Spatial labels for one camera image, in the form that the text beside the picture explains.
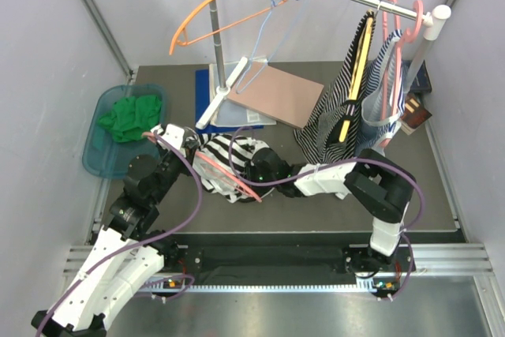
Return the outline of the black white striped tank top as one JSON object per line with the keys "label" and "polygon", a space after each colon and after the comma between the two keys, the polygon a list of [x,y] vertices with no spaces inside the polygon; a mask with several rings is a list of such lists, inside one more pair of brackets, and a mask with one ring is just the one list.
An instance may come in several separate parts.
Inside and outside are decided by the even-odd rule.
{"label": "black white striped tank top", "polygon": [[209,133],[193,135],[200,153],[193,160],[193,169],[200,176],[204,191],[219,194],[230,203],[249,203],[256,200],[231,178],[234,169],[244,178],[245,165],[253,154],[269,145],[252,137],[237,136],[231,143],[232,135]]}

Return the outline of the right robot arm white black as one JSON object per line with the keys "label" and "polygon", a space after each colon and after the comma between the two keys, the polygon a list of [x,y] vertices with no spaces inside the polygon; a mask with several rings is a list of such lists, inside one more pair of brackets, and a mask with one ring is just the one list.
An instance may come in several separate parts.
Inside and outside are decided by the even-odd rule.
{"label": "right robot arm white black", "polygon": [[323,193],[339,199],[354,196],[373,216],[369,263],[384,271],[396,262],[404,215],[417,181],[380,153],[366,148],[338,163],[290,165],[272,149],[261,148],[242,177],[255,189],[276,189],[289,198]]}

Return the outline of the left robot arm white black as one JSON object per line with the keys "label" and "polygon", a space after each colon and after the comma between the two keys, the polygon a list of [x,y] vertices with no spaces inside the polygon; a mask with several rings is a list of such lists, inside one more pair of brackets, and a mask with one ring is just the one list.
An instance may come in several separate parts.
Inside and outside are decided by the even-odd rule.
{"label": "left robot arm white black", "polygon": [[105,336],[123,307],[158,271],[174,269],[178,247],[169,233],[152,230],[158,204],[192,168],[197,141],[150,136],[160,157],[129,162],[121,196],[111,205],[95,244],[66,292],[32,326],[38,336]]}

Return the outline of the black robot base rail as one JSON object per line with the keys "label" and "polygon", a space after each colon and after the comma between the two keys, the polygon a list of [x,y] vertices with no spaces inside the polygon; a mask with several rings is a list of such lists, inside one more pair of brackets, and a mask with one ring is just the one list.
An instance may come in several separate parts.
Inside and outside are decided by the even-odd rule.
{"label": "black robot base rail", "polygon": [[369,233],[237,232],[176,233],[169,236],[186,254],[188,268],[274,267],[326,264],[344,272],[346,264],[378,255],[368,247]]}

